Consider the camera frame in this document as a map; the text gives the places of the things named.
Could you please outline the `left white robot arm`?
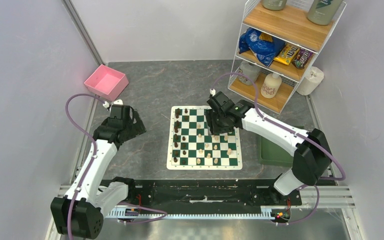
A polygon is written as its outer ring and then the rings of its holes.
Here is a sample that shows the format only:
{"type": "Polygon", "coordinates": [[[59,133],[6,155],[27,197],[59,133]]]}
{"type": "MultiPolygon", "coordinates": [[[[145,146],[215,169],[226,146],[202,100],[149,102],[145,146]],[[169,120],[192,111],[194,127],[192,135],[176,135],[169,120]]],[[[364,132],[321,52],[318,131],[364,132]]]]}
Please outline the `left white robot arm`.
{"type": "Polygon", "coordinates": [[[109,163],[123,143],[146,132],[139,113],[121,100],[114,101],[110,116],[94,131],[91,151],[74,183],[62,197],[55,197],[50,210],[61,235],[94,240],[106,217],[120,202],[137,198],[132,178],[104,180],[109,163]]]}

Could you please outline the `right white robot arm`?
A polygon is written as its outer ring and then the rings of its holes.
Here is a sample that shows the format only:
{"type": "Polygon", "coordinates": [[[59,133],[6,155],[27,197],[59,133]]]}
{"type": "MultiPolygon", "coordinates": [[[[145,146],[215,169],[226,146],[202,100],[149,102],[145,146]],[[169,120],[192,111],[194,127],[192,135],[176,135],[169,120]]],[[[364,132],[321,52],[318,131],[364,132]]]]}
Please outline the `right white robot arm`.
{"type": "Polygon", "coordinates": [[[263,114],[253,103],[234,103],[223,92],[210,90],[210,106],[205,114],[211,134],[221,135],[236,129],[255,133],[276,144],[293,157],[292,167],[276,178],[268,191],[269,200],[280,205],[303,185],[314,186],[332,163],[326,137],[319,129],[294,128],[263,114]]]}

